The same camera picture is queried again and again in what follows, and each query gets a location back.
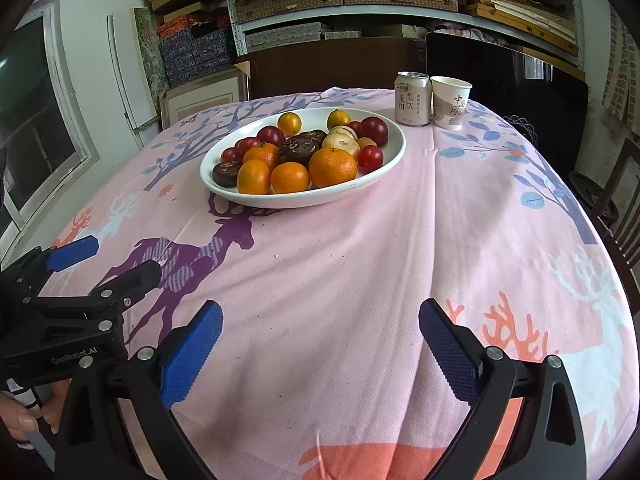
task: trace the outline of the paper cup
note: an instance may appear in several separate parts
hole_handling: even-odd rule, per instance
[[[431,76],[433,89],[433,122],[447,130],[462,128],[471,83],[444,76]]]

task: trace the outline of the drink can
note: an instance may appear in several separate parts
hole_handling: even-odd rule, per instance
[[[431,119],[431,81],[419,72],[398,72],[396,89],[396,121],[411,126],[424,126]]]

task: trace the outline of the picture frame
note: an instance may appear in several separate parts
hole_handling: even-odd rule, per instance
[[[213,106],[249,100],[249,63],[239,63],[165,90],[160,96],[162,129]]]

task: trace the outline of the table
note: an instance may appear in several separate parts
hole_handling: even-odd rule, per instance
[[[222,480],[423,479],[468,409],[418,330],[429,297],[513,358],[561,356],[598,478],[636,424],[638,354],[620,280],[565,184],[474,102],[458,132],[404,126],[398,166],[337,202],[254,209],[201,183],[202,156],[229,131],[306,106],[392,117],[393,93],[223,105],[165,130],[61,234],[58,244],[93,234],[100,250],[43,294],[87,294],[103,276],[159,261],[161,286],[126,313],[131,352],[205,300],[222,306],[222,336],[173,407]],[[495,470],[516,411],[480,478]]]

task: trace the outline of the logo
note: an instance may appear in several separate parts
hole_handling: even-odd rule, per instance
[[[81,359],[87,355],[97,354],[98,351],[95,349],[95,346],[88,348],[87,350],[82,350],[81,352],[73,352],[72,354],[66,354],[61,357],[53,357],[51,362],[55,365],[59,365],[62,363],[66,363],[68,361],[73,361],[76,359]]]

